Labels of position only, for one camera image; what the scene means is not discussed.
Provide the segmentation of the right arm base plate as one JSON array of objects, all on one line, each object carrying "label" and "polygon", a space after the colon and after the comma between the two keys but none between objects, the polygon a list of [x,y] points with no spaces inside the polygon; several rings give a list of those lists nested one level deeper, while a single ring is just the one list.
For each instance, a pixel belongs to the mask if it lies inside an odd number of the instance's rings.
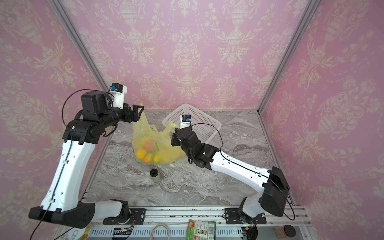
[{"label": "right arm base plate", "polygon": [[222,217],[226,220],[227,225],[249,224],[249,225],[265,225],[267,223],[264,213],[258,214],[251,218],[244,214],[238,208],[225,208]]}]

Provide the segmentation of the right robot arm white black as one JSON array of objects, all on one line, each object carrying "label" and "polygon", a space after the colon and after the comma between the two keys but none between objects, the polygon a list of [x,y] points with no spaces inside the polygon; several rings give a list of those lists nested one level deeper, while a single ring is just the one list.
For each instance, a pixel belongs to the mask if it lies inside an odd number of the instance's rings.
[{"label": "right robot arm white black", "polygon": [[237,160],[219,148],[202,143],[192,127],[176,129],[171,145],[181,147],[190,164],[226,174],[256,191],[255,195],[245,197],[238,208],[243,222],[254,223],[257,216],[264,213],[276,217],[285,214],[290,186],[281,169],[259,168]]}]

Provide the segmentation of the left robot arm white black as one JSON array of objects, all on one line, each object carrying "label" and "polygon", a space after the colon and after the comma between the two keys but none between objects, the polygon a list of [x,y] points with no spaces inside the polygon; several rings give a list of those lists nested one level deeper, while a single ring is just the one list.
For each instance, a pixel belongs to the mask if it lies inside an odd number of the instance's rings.
[{"label": "left robot arm white black", "polygon": [[125,93],[90,91],[81,96],[82,110],[66,124],[62,156],[51,186],[40,205],[30,209],[30,219],[77,229],[95,220],[123,224],[130,219],[126,201],[83,203],[79,199],[86,167],[100,137],[107,137],[106,129],[119,122],[137,122],[144,111],[144,106],[126,104]]}]

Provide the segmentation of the yellow plastic bag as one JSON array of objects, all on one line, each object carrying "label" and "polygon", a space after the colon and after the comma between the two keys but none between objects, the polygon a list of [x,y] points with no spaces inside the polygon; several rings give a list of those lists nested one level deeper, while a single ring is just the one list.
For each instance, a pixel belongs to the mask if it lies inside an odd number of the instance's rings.
[{"label": "yellow plastic bag", "polygon": [[179,127],[168,123],[163,131],[150,125],[145,113],[139,121],[133,123],[132,145],[136,161],[151,165],[165,165],[178,161],[186,156],[181,147],[171,145],[171,131]]}]

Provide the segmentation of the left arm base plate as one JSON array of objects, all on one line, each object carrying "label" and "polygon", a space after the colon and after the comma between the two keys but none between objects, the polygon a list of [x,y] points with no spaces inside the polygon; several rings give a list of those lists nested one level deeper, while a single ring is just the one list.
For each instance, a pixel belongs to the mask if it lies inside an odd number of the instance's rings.
[{"label": "left arm base plate", "polygon": [[127,217],[112,217],[103,220],[104,225],[143,225],[146,216],[146,209],[131,208]]}]

